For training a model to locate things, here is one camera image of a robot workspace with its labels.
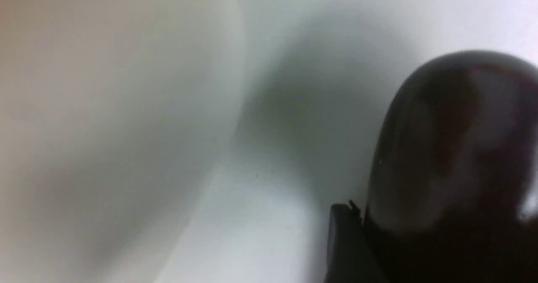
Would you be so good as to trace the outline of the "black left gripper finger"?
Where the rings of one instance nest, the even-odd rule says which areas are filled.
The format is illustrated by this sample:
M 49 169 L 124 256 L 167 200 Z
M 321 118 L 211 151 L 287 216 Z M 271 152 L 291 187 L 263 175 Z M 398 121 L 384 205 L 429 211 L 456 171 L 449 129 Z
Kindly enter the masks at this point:
M 330 208 L 326 283 L 386 283 L 365 239 L 361 209 L 350 200 Z

